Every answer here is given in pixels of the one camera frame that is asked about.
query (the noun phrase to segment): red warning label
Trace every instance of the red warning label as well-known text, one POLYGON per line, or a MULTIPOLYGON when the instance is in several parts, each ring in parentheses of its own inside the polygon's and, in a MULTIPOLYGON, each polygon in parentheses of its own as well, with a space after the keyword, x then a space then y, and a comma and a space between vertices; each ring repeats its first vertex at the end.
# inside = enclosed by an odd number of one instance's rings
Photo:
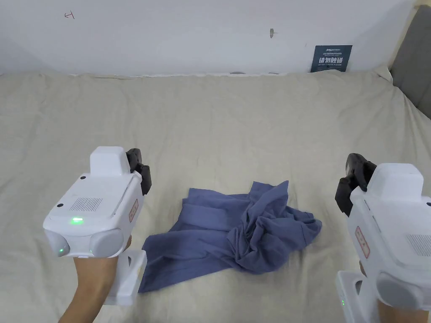
POLYGON ((356 228, 355 236, 358 239, 359 244, 361 245, 361 249, 362 249, 362 252, 364 253, 365 258, 368 259, 370 255, 370 247, 368 247, 368 243, 365 240, 360 227, 356 228))
POLYGON ((130 222, 133 221, 133 218, 134 218, 134 215, 136 214, 138 205, 139 204, 138 204, 137 199, 136 199, 135 203, 132 206, 132 209, 129 212, 129 220, 130 220, 130 222))

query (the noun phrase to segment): white wall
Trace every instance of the white wall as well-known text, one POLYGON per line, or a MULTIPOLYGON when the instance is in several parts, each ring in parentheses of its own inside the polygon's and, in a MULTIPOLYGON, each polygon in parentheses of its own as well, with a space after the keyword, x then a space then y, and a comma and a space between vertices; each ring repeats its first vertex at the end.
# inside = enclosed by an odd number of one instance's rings
POLYGON ((390 60, 414 2, 0 0, 0 73, 309 71, 324 44, 352 44, 348 69, 370 69, 390 60))

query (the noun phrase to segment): white handle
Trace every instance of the white handle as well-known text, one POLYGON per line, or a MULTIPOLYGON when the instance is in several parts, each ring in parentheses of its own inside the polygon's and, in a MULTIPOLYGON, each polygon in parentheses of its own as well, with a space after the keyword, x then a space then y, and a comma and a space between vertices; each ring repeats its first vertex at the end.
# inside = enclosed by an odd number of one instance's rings
POLYGON ((337 291, 346 323, 380 323, 377 298, 361 273, 339 271, 337 291))
POLYGON ((105 305, 133 304, 147 265, 144 250, 126 250, 118 257, 117 275, 105 305))

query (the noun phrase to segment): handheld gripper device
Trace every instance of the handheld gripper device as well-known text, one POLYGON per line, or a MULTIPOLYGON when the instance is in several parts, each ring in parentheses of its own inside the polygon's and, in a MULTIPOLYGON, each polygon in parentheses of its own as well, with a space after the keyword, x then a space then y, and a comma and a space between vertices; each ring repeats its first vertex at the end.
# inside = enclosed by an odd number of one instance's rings
POLYGON ((378 300, 431 310, 431 198, 412 164, 380 164, 350 154, 335 200, 365 273, 336 278, 346 322, 378 323, 378 300))
POLYGON ((97 147, 90 173, 80 175, 45 218, 57 257, 119 257, 105 304, 132 305, 136 298, 147 255, 125 248, 150 187, 150 168, 142 164, 139 149, 97 147))

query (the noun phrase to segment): green led light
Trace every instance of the green led light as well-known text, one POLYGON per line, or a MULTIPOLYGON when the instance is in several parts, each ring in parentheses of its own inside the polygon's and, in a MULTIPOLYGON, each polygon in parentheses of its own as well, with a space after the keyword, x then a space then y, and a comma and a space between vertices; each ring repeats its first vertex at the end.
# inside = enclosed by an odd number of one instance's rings
POLYGON ((72 218, 71 224, 81 224, 84 221, 81 217, 74 217, 72 218))

